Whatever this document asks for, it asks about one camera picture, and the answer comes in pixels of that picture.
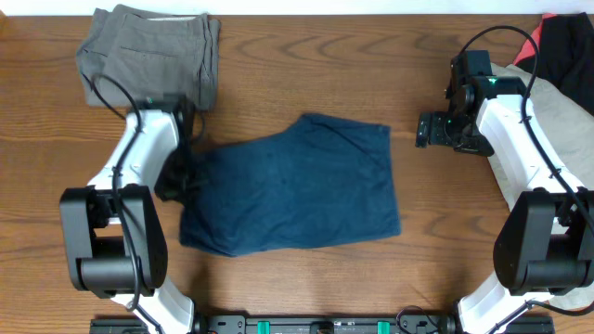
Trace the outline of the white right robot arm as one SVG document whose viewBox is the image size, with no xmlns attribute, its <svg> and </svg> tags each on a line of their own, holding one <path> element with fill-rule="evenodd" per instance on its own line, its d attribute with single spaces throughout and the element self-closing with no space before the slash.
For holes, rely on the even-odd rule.
<svg viewBox="0 0 594 334">
<path fill-rule="evenodd" d="M 416 147 L 495 157 L 512 204 L 493 249 L 493 273 L 434 321 L 439 333 L 550 333 L 533 307 L 593 282 L 593 193 L 571 174 L 540 128 L 519 77 L 492 72 L 485 51 L 451 60 L 445 112 L 420 115 Z"/>
</svg>

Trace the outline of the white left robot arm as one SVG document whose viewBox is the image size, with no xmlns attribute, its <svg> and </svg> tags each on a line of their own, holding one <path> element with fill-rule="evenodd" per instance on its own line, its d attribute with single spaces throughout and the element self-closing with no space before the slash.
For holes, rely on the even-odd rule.
<svg viewBox="0 0 594 334">
<path fill-rule="evenodd" d="M 92 333 L 205 333 L 208 323 L 167 275 L 168 249 L 153 199 L 185 195 L 196 109 L 181 96 L 139 101 L 120 142 L 59 211 L 72 285 L 129 309 L 98 318 Z"/>
</svg>

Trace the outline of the khaki beige shorts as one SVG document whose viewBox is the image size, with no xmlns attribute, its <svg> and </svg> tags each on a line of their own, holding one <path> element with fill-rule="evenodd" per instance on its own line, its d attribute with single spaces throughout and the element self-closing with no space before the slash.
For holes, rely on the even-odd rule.
<svg viewBox="0 0 594 334">
<path fill-rule="evenodd" d="M 491 63 L 496 76 L 517 76 L 525 84 L 531 74 L 514 65 L 500 67 Z M 531 90 L 531 100 L 540 127 L 556 153 L 588 190 L 593 190 L 593 116 L 561 93 L 552 83 L 537 78 Z M 508 177 L 494 155 L 488 158 L 500 191 L 510 211 L 515 199 Z M 573 289 L 564 296 L 554 297 L 549 304 L 562 309 L 579 309 L 593 302 L 593 283 Z"/>
</svg>

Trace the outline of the navy blue shorts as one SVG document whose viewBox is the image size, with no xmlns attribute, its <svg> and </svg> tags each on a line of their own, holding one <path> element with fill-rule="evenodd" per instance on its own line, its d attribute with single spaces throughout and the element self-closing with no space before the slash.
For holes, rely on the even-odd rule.
<svg viewBox="0 0 594 334">
<path fill-rule="evenodd" d="M 237 257 L 399 235 L 390 132 L 310 113 L 279 134 L 201 153 L 180 243 Z"/>
</svg>

